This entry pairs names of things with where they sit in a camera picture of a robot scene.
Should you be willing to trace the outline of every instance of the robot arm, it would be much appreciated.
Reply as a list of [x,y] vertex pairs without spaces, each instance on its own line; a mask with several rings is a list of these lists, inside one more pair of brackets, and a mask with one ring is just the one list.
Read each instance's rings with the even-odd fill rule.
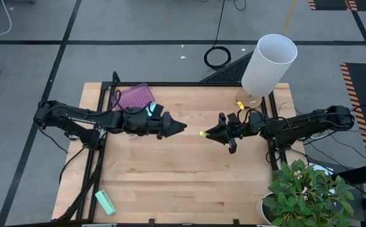
[[240,122],[234,113],[227,116],[226,123],[225,115],[220,113],[218,125],[207,130],[206,137],[222,144],[228,143],[231,154],[237,149],[235,138],[242,139],[258,134],[266,140],[273,140],[276,148],[287,150],[299,138],[309,138],[326,130],[348,131],[354,125],[354,116],[348,108],[342,106],[314,110],[289,119],[272,119],[260,112],[250,111],[247,123]]
[[70,107],[58,101],[40,102],[34,116],[34,122],[45,129],[47,126],[58,127],[65,132],[78,136],[85,148],[97,149],[100,132],[98,129],[85,129],[75,122],[96,124],[98,128],[113,134],[126,132],[145,136],[156,134],[156,138],[173,136],[184,131],[186,124],[175,121],[169,112],[163,116],[148,116],[145,108],[134,107],[125,110],[95,112],[87,109]]

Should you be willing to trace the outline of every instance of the wooden table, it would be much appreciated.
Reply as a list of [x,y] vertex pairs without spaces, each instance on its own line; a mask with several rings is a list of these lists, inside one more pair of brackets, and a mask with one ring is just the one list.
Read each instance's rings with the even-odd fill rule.
[[[80,107],[95,110],[100,83],[87,83]],[[266,162],[267,142],[260,136],[237,139],[238,150],[229,154],[223,146],[205,137],[218,122],[218,114],[239,108],[235,95],[241,87],[154,86],[156,102],[164,111],[188,126],[178,135],[157,140],[155,135],[130,137],[109,134],[102,168],[100,190],[105,190],[117,213],[107,216],[97,203],[98,223],[218,223],[258,224],[256,202],[268,193],[271,165]],[[279,116],[293,117],[295,111],[288,84],[274,90]],[[80,150],[71,142],[68,159]],[[302,143],[293,148],[304,152]],[[287,151],[287,160],[304,157]],[[81,154],[62,176],[52,217],[58,218],[81,189],[87,152]],[[91,193],[86,196],[87,217]]]

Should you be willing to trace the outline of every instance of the orange and black striped tape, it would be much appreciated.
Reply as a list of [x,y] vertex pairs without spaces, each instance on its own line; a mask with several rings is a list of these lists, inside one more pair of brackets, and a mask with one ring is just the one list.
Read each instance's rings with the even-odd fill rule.
[[355,118],[357,120],[358,127],[360,128],[360,133],[366,150],[366,123],[364,120],[364,114],[362,113],[361,108],[359,108],[360,102],[358,101],[357,94],[355,93],[347,65],[345,63],[340,63],[340,69],[346,83],[346,89],[348,96],[350,97],[351,105],[356,108]]
[[354,0],[345,0],[347,9],[357,11],[357,5]]
[[315,5],[315,1],[314,0],[308,0],[308,4],[309,4],[309,8],[311,10],[316,10],[316,5]]

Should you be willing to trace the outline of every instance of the black cable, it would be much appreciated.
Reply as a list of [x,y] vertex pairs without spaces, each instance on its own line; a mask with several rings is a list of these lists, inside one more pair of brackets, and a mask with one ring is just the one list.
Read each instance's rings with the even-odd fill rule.
[[[271,164],[271,161],[269,161],[269,160],[267,159],[267,157],[269,156],[269,154],[270,154],[270,151],[267,151],[265,159],[266,159],[266,161],[267,161],[268,163],[270,163],[270,164]],[[276,159],[275,163],[277,163],[277,161],[278,161],[278,160],[280,160],[280,158],[281,158],[281,157],[282,157],[281,152],[279,152],[279,156],[278,156],[278,158]]]
[[323,122],[326,122],[326,123],[332,124],[332,125],[336,126],[337,128],[342,128],[342,127],[343,127],[343,126],[338,125],[338,124],[336,124],[336,123],[334,123],[334,122],[331,122],[330,120],[323,120],[323,121],[321,121],[321,122],[322,122],[322,123],[323,123]]
[[236,8],[237,10],[239,10],[239,11],[242,11],[242,10],[246,9],[246,0],[244,0],[244,2],[245,2],[245,6],[244,6],[242,9],[239,9],[239,8],[238,8],[238,6],[236,5],[236,0],[233,0],[233,4],[235,5],[235,8]]
[[[318,115],[315,115],[315,116],[312,116],[312,117],[320,117],[320,116],[327,116],[327,115],[349,115],[351,118],[353,118],[353,119],[354,119],[354,116],[353,116],[352,114],[342,114],[342,113],[323,113],[323,114],[318,114]],[[284,125],[282,125],[282,126],[280,127],[280,129],[278,130],[278,132],[277,132],[277,133],[279,133],[279,132],[281,132],[281,131],[284,131],[284,130],[289,130],[289,131],[291,131],[291,125],[290,125],[289,121],[288,121],[286,118],[284,118],[284,117],[278,117],[278,118],[285,119],[285,120],[287,121],[288,129],[283,129],[283,127],[285,126],[285,124],[284,124]],[[293,120],[293,121],[292,121],[292,123],[294,123],[294,122],[298,122],[298,121],[301,121],[301,120],[303,120],[303,119]],[[335,125],[336,127],[342,127],[342,126],[340,126],[340,125],[338,125],[338,124],[335,124],[335,123],[333,123],[333,122],[330,122],[330,121],[326,121],[326,122],[329,122],[330,124],[333,124],[333,125]]]
[[[220,33],[221,20],[222,20],[222,14],[223,14],[224,7],[225,7],[225,0],[223,0],[223,2],[222,2],[220,21],[218,22],[218,29],[216,30],[216,37],[215,37],[214,45],[212,46],[212,48],[210,48],[209,50],[207,50],[207,52],[204,55],[204,63],[208,67],[210,67],[210,68],[212,68],[212,69],[214,69],[216,71],[219,70],[219,69],[222,69],[222,68],[226,67],[227,65],[229,65],[231,63],[231,60],[232,60],[232,58],[231,58],[231,52],[226,47],[216,47],[215,46],[216,45],[216,42],[218,40],[218,34]],[[225,53],[227,53],[228,59],[224,63],[222,63],[220,65],[212,65],[212,64],[210,64],[208,62],[208,54],[211,53],[211,51],[213,51],[213,50],[222,50],[222,51],[224,51]]]
[[[240,113],[243,111],[243,110],[248,110],[246,111],[246,114],[245,114],[245,119],[243,122],[240,121]],[[249,117],[249,114],[252,113],[252,111],[255,111],[256,113],[258,113],[260,115],[260,118],[262,118],[263,120],[266,119],[266,118],[269,118],[268,116],[264,115],[263,113],[261,113],[260,111],[254,109],[254,108],[251,108],[251,107],[244,107],[243,109],[240,109],[238,110],[238,112],[236,113],[236,118],[238,118],[239,122],[241,123],[246,123],[246,120],[247,118]]]
[[337,143],[340,143],[341,145],[344,145],[344,146],[347,146],[347,147],[349,147],[349,148],[351,148],[351,149],[353,149],[355,152],[357,152],[357,154],[359,154],[361,157],[363,157],[363,158],[365,158],[366,159],[366,157],[364,156],[364,155],[362,155],[360,152],[358,152],[357,151],[357,149],[355,149],[353,146],[350,146],[350,145],[347,145],[347,144],[344,144],[344,143],[342,143],[342,142],[339,142],[336,138],[334,138],[332,135],[330,135]]
[[286,104],[287,102],[285,102],[285,103],[282,103],[281,105],[280,105],[280,107],[278,107],[278,114],[280,113],[280,110],[281,110],[281,106],[282,105],[284,105],[284,104]]
[[[288,125],[288,129],[290,130],[291,132],[291,124],[290,124],[290,121],[288,121],[288,119],[286,119],[285,117],[275,117],[274,119],[283,119],[286,121],[286,124]],[[283,124],[280,129],[278,129],[278,132],[277,134],[279,134],[282,130],[283,130],[283,127],[284,127],[285,124]]]
[[57,145],[57,147],[59,148],[59,149],[61,149],[61,150],[63,150],[66,154],[68,154],[68,151],[67,150],[65,150],[62,146],[60,146],[58,143],[57,143],[57,141],[53,138],[53,137],[51,137],[51,136],[49,136],[49,135],[47,135],[40,127],[37,127],[38,128],[38,130],[43,134],[43,135],[45,135],[45,136],[47,136],[49,139],[51,139],[51,141],[52,142],[54,142],[56,145]]
[[[295,108],[295,111],[298,112],[299,114],[304,114],[304,113],[301,113],[301,111],[297,110],[297,108]],[[346,132],[366,132],[366,130],[348,130]]]
[[361,108],[361,107],[366,107],[366,104],[364,104],[364,105],[359,105],[359,106],[357,106],[357,107],[351,108],[351,109],[350,109],[350,112],[355,111],[356,109]]
[[61,170],[61,172],[60,172],[60,174],[59,174],[59,183],[61,183],[61,178],[62,178],[62,174],[64,173],[64,170],[65,170],[65,168],[68,166],[68,164],[72,161],[72,160],[74,160],[78,155],[80,155],[80,153],[82,153],[82,151],[84,150],[85,148],[82,148],[82,149],[80,149],[70,160],[68,160],[66,163],[65,163],[65,165],[64,165],[64,167],[62,168],[62,170]]
[[347,167],[345,167],[344,165],[342,165],[340,162],[336,161],[334,158],[330,157],[329,155],[327,155],[325,152],[321,151],[320,149],[317,149],[312,143],[310,144],[315,150],[317,150],[318,152],[322,153],[324,156],[328,157],[330,160],[334,161],[335,163],[339,164],[339,166],[343,167],[345,170],[351,170]]
[[119,104],[119,102],[120,102],[120,99],[121,99],[121,91],[120,90],[116,90],[115,93],[114,93],[114,95],[116,97],[116,101],[115,101],[115,103],[108,110],[106,110],[104,112],[100,112],[100,113],[88,113],[86,115],[87,116],[101,116],[103,114],[107,114],[107,113],[111,112],[113,110],[113,108],[115,106],[117,106]]
[[151,107],[150,107],[151,103],[152,103],[152,101],[148,102],[144,107],[142,107],[141,109],[139,109],[139,110],[137,110],[137,111],[135,111],[135,112],[132,112],[132,111],[126,111],[126,113],[127,113],[127,114],[132,114],[132,115],[134,115],[134,114],[139,114],[139,113],[141,113],[142,111],[146,110],[146,108],[148,108],[149,112],[152,114]]
[[[311,158],[309,155],[306,155],[306,154],[304,154],[304,153],[302,153],[302,152],[300,152],[300,151],[294,150],[294,149],[291,149],[291,150],[292,150],[292,151],[295,151],[295,152],[297,152],[297,153],[299,153],[299,154],[302,154],[302,155],[304,155],[306,158],[309,158],[309,159],[311,159],[312,161],[316,162],[318,165],[320,165],[321,167],[325,168],[325,169],[328,171],[328,173],[332,172],[332,173],[334,173],[334,174],[337,174],[337,173],[335,173],[334,171],[330,170],[329,168],[325,167],[324,165],[320,164],[320,163],[319,163],[318,161],[316,161],[315,159]],[[366,192],[365,192],[364,190],[360,189],[360,187],[358,187],[357,185],[352,184],[352,183],[350,183],[350,182],[347,182],[347,184],[352,185],[352,186],[353,186],[353,187],[355,187],[357,190],[359,190],[361,193],[363,193],[364,195],[366,195]]]

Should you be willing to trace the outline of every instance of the mint green block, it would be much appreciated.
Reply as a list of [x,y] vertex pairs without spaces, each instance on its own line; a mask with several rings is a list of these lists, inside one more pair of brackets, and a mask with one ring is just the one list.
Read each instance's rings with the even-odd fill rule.
[[104,190],[96,192],[95,196],[96,199],[99,201],[100,205],[102,205],[107,215],[111,216],[115,212],[117,212],[113,206],[112,201],[110,201],[109,197],[107,196]]

